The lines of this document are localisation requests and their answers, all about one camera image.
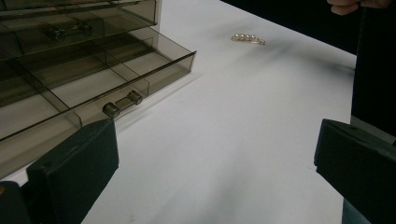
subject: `pearl hair clip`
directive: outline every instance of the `pearl hair clip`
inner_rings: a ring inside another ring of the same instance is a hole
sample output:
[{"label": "pearl hair clip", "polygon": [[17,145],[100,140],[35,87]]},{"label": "pearl hair clip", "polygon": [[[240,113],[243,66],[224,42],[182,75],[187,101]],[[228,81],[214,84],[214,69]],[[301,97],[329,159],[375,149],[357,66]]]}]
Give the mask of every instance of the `pearl hair clip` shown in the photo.
[{"label": "pearl hair clip", "polygon": [[265,45],[265,40],[259,39],[255,35],[235,34],[231,37],[232,41],[247,42],[250,44]]}]

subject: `white surface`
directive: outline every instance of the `white surface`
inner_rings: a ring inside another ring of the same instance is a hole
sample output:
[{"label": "white surface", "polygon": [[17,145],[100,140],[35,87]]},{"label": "white surface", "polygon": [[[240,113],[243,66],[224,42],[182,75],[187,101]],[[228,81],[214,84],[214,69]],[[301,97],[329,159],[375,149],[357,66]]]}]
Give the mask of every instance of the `white surface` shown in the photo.
[{"label": "white surface", "polygon": [[356,57],[218,0],[163,1],[161,31],[198,51],[192,73],[117,120],[84,223],[341,223],[313,159],[321,120],[349,122]]}]

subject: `drawer handle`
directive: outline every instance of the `drawer handle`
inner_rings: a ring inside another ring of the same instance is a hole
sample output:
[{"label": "drawer handle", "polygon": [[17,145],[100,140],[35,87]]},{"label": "drawer handle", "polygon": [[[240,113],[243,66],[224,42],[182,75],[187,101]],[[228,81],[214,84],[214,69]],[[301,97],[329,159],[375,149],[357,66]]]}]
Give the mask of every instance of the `drawer handle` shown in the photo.
[{"label": "drawer handle", "polygon": [[90,36],[92,34],[92,27],[83,21],[79,21],[70,27],[50,27],[46,31],[47,36],[57,42],[63,42],[67,35],[76,35],[80,33],[83,33],[85,36]]},{"label": "drawer handle", "polygon": [[107,103],[103,106],[103,112],[110,118],[114,119],[119,116],[120,112],[132,105],[140,105],[142,103],[143,97],[136,91],[131,91],[128,95],[116,103]]}]

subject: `smoky acrylic drawer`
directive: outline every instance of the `smoky acrylic drawer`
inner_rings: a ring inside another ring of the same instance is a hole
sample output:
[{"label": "smoky acrylic drawer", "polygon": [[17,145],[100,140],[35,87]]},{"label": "smoky acrylic drawer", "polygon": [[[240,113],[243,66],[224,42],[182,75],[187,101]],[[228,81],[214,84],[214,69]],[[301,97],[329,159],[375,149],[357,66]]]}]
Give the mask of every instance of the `smoky acrylic drawer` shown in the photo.
[{"label": "smoky acrylic drawer", "polygon": [[1,45],[7,46],[0,60],[149,27],[156,24],[155,12],[153,0],[0,12]]},{"label": "smoky acrylic drawer", "polygon": [[194,56],[147,27],[2,61],[0,176],[186,76]]},{"label": "smoky acrylic drawer", "polygon": [[0,0],[0,10],[17,10],[39,7],[66,7],[73,5],[113,3],[125,1],[108,1],[108,0]]}]

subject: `dark background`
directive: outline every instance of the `dark background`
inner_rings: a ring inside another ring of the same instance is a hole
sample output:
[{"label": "dark background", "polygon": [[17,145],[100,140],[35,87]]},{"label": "dark background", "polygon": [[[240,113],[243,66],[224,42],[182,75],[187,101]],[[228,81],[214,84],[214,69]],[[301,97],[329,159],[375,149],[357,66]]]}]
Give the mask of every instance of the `dark background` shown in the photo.
[{"label": "dark background", "polygon": [[326,0],[222,0],[358,55],[351,115],[396,136],[396,1],[346,16]]},{"label": "dark background", "polygon": [[340,17],[326,0],[223,0],[256,16],[356,54],[361,10]]}]

